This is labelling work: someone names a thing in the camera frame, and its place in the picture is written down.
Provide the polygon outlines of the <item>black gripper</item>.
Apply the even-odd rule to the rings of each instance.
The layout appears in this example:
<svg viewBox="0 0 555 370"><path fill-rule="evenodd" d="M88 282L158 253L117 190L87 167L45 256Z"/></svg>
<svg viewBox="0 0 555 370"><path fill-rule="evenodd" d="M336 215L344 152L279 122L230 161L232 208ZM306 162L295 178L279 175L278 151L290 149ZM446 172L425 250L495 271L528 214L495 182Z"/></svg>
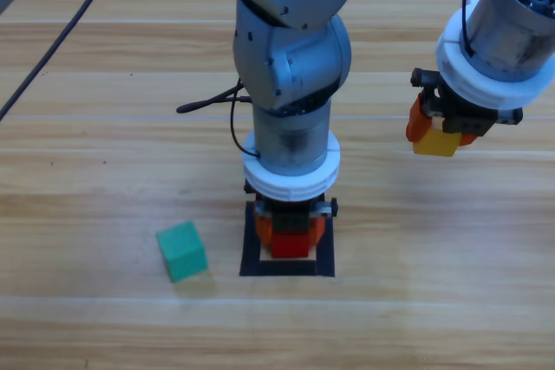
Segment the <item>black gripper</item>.
<svg viewBox="0 0 555 370"><path fill-rule="evenodd" d="M324 194L303 201L280 201L264 196L245 181L245 192L253 194L255 232L261 245L271 250L273 231L309 231L310 250L316 248L326 230L326 219L337 216L338 200Z"/></svg>
<svg viewBox="0 0 555 370"><path fill-rule="evenodd" d="M463 133L459 147L469 146L485 135L494 124L518 125L523 120L523 109L495 110L473 104L456 94L438 71L415 68L410 82L421 88L412 105L406 136L418 143L429 133ZM443 119L442 131L433 128L433 118Z"/></svg>

